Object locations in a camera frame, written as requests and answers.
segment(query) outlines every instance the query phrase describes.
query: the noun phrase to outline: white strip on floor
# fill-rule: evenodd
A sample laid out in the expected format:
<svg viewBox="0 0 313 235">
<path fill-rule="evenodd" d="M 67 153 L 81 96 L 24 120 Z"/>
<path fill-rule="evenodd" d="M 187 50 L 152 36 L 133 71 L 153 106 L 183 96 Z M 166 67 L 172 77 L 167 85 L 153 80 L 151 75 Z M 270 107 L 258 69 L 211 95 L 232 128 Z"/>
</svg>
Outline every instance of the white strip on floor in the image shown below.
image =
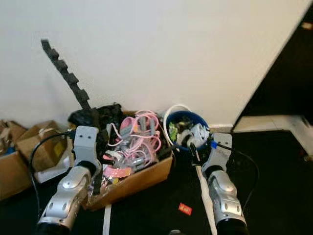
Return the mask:
<svg viewBox="0 0 313 235">
<path fill-rule="evenodd" d="M 213 203 L 209 195 L 209 186 L 207 185 L 206 179 L 201 172 L 201 166 L 196 166 L 197 175 L 201 186 L 201 196 L 204 204 L 207 219 L 211 227 L 212 235 L 217 235 L 217 230 L 215 227 L 214 213 L 213 213 Z"/>
<path fill-rule="evenodd" d="M 112 205 L 110 204 L 104 210 L 102 235 L 109 235 L 110 233 L 111 208 Z"/>
</svg>

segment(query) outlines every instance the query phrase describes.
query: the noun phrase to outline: wire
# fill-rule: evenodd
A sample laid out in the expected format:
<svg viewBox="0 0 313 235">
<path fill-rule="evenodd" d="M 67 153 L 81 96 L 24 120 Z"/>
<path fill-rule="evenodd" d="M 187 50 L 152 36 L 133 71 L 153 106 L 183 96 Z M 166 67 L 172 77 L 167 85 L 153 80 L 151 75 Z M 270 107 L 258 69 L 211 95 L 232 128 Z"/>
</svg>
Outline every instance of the wire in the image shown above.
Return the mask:
<svg viewBox="0 0 313 235">
<path fill-rule="evenodd" d="M 36 146 L 34 147 L 33 151 L 30 154 L 30 158 L 29 158 L 29 162 L 28 162 L 28 171 L 30 174 L 30 179 L 31 179 L 31 183 L 34 186 L 34 190 L 36 193 L 36 200 L 37 200 L 37 220 L 39 221 L 40 219 L 40 215 L 41 215 L 41 206 L 40 206 L 40 198 L 39 198 L 39 193 L 38 193 L 38 189 L 37 189 L 37 183 L 36 180 L 34 178 L 34 168 L 33 168 L 33 159 L 35 156 L 35 153 L 37 151 L 37 149 L 40 147 L 40 145 L 42 145 L 43 143 L 45 143 L 46 141 L 48 141 L 49 139 L 52 139 L 54 137 L 57 136 L 67 136 L 69 135 L 71 132 L 63 132 L 63 133 L 57 133 L 51 136 L 48 136 L 44 139 L 42 139 L 38 144 L 36 144 Z"/>
<path fill-rule="evenodd" d="M 141 131 L 141 125 L 138 124 L 141 118 L 145 118 L 145 129 L 147 129 L 148 125 L 150 126 L 150 129 Z M 116 143 L 109 143 L 108 146 L 110 147 L 117 147 L 126 141 L 129 141 L 128 139 L 124 140 L 123 136 L 121 136 L 115 126 L 114 123 L 110 123 L 110 125 L 113 127 L 114 132 L 118 136 Z M 132 137 L 132 140 L 130 141 L 129 149 L 124 149 L 122 152 L 123 155 L 128 158 L 130 156 L 134 156 L 134 153 L 141 147 L 145 146 L 150 154 L 151 160 L 155 160 L 152 153 L 157 152 L 161 148 L 161 140 L 160 140 L 160 132 L 156 129 L 160 126 L 157 115 L 150 110 L 140 110 L 136 112 L 135 118 L 134 117 L 126 117 L 121 125 L 120 125 L 120 131 L 124 128 L 127 128 L 129 125 L 131 125 L 130 132 L 127 136 Z M 154 128 L 154 134 L 148 135 L 148 132 L 151 132 L 151 128 Z"/>
<path fill-rule="evenodd" d="M 216 145 L 219 146 L 219 147 L 221 147 L 221 148 L 224 148 L 224 149 L 227 149 L 227 150 L 236 152 L 236 153 L 238 153 L 238 154 L 240 154 L 240 155 L 246 157 L 249 161 L 251 161 L 251 162 L 253 163 L 253 165 L 254 165 L 254 167 L 255 167 L 255 169 L 256 169 L 257 177 L 256 177 L 256 179 L 255 179 L 255 181 L 254 181 L 254 185 L 253 185 L 252 189 L 250 190 L 250 193 L 248 194 L 248 197 L 246 198 L 246 201 L 245 201 L 245 203 L 244 203 L 243 211 L 245 211 L 246 206 L 247 206 L 247 204 L 248 204 L 248 202 L 249 202 L 249 200 L 250 200 L 250 198 L 251 198 L 253 192 L 255 191 L 256 186 L 257 186 L 257 184 L 258 184 L 258 182 L 259 182 L 259 179 L 260 179 L 260 170 L 259 170 L 259 167 L 258 167 L 257 163 L 256 163 L 249 155 L 247 155 L 247 154 L 245 154 L 245 153 L 243 153 L 243 152 L 241 152 L 241 151 L 238 151 L 238 150 L 236 150 L 236 149 L 233 149 L 233 148 L 230 148 L 230 147 L 221 145 L 220 143 L 216 143 Z"/>
</svg>

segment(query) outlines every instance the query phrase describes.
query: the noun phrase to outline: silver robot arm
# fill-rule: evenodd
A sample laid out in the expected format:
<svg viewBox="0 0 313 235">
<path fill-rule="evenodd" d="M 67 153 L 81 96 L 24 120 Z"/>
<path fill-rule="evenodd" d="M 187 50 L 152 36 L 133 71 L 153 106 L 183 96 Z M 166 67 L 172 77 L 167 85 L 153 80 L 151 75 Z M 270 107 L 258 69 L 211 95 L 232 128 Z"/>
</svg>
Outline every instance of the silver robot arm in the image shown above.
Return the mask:
<svg viewBox="0 0 313 235">
<path fill-rule="evenodd" d="M 231 148 L 232 136 L 215 133 L 213 141 Z M 201 170 L 209 186 L 218 235 L 247 235 L 249 233 L 240 202 L 237 199 L 237 189 L 226 173 L 226 163 L 230 154 L 230 150 L 213 146 L 208 161 L 203 164 Z"/>
<path fill-rule="evenodd" d="M 75 162 L 68 175 L 58 184 L 38 224 L 36 235 L 65 235 L 73 227 L 80 205 L 86 199 L 88 185 L 101 171 L 96 155 L 95 127 L 78 126 L 74 139 Z"/>
</svg>

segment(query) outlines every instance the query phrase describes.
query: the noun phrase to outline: clutter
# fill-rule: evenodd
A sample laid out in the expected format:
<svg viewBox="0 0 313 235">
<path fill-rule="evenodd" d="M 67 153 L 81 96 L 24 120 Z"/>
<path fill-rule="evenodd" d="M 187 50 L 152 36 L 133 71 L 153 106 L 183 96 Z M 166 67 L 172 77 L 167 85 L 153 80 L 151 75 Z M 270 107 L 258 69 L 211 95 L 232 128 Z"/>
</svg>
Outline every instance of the clutter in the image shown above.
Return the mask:
<svg viewBox="0 0 313 235">
<path fill-rule="evenodd" d="M 90 188 L 87 207 L 92 210 L 159 183 L 169 174 L 172 151 L 157 115 L 147 110 L 128 114 L 119 130 L 113 123 L 107 126 L 110 142 L 103 158 L 114 164 L 103 165 L 100 195 Z"/>
<path fill-rule="evenodd" d="M 102 106 L 97 108 L 97 111 L 101 129 L 105 129 L 109 123 L 114 123 L 118 127 L 125 118 L 120 104 Z M 67 120 L 76 126 L 93 126 L 93 119 L 89 110 L 77 110 L 71 113 Z"/>
<path fill-rule="evenodd" d="M 25 132 L 15 122 L 0 120 L 0 200 L 31 186 L 26 164 L 15 151 L 18 138 Z"/>
<path fill-rule="evenodd" d="M 54 121 L 46 121 L 34 125 L 18 139 L 17 147 L 29 161 L 30 153 L 36 144 L 42 139 L 59 132 Z M 67 146 L 67 140 L 62 137 L 55 137 L 40 146 L 34 156 L 33 167 L 35 171 L 43 171 L 55 166 Z"/>
<path fill-rule="evenodd" d="M 170 141 L 179 148 L 188 151 L 191 144 L 199 148 L 206 144 L 210 131 L 206 122 L 190 111 L 177 111 L 167 117 L 166 131 Z"/>
<path fill-rule="evenodd" d="M 156 152 L 161 148 L 159 121 L 152 111 L 138 111 L 135 117 L 126 117 L 120 124 L 107 126 L 109 136 L 115 143 L 108 143 L 105 160 L 113 160 L 114 165 L 105 165 L 105 180 L 125 178 L 157 162 Z"/>
</svg>

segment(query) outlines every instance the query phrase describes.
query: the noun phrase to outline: black floor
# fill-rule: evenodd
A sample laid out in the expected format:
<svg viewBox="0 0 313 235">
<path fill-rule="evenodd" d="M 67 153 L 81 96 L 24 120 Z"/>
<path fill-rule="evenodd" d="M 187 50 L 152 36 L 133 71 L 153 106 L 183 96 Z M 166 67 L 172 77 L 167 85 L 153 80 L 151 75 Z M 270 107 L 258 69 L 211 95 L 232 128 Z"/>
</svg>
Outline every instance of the black floor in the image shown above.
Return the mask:
<svg viewBox="0 0 313 235">
<path fill-rule="evenodd" d="M 260 168 L 260 181 L 246 212 L 252 235 L 310 234 L 313 217 L 313 168 L 303 161 L 303 149 L 289 132 L 233 135 L 233 147 L 249 154 Z M 187 235 L 210 234 L 195 169 L 177 155 L 169 179 L 112 206 L 110 234 L 168 234 L 180 229 Z M 255 179 L 246 159 L 232 155 L 227 165 L 231 180 L 243 202 Z M 54 193 L 59 179 L 40 188 L 42 204 Z M 191 216 L 178 211 L 182 202 Z M 32 189 L 0 202 L 2 234 L 29 234 L 36 223 L 36 200 Z M 102 234 L 104 210 L 80 210 L 72 234 Z"/>
</svg>

